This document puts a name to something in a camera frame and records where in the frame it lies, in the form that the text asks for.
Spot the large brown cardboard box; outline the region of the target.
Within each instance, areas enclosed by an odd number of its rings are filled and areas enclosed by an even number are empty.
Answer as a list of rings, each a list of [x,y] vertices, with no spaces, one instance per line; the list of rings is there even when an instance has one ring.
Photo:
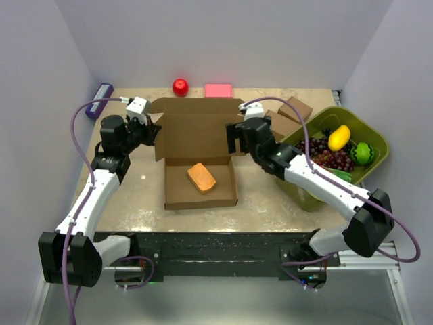
[[[160,125],[155,140],[155,159],[164,162],[167,210],[234,207],[238,202],[233,155],[227,146],[226,125],[243,120],[241,99],[209,97],[162,97],[154,100],[149,114]],[[202,194],[187,175],[202,163],[216,180]]]

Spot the orange sponge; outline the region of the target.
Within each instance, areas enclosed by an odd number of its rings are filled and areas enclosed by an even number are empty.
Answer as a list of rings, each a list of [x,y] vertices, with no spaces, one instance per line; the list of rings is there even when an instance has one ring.
[[[187,176],[201,194],[209,193],[217,184],[211,172],[201,162],[189,168]]]

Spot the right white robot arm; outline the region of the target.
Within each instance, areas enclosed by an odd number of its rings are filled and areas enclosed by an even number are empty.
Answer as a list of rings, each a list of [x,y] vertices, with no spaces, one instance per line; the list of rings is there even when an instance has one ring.
[[[269,117],[254,117],[226,126],[229,153],[249,153],[268,174],[307,190],[333,206],[346,225],[314,230],[288,253],[288,264],[316,266],[338,251],[371,257],[394,227],[390,199],[380,189],[369,192],[308,160],[306,153],[278,142]]]

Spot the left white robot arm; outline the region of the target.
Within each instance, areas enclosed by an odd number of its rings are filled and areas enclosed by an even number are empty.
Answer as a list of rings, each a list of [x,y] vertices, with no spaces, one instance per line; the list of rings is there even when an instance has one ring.
[[[161,127],[148,114],[110,115],[101,121],[101,140],[83,191],[67,217],[38,241],[43,275],[47,282],[93,287],[103,268],[117,260],[134,265],[140,249],[130,236],[109,235],[94,242],[99,219],[121,185],[131,164],[129,155],[140,145],[154,146]]]

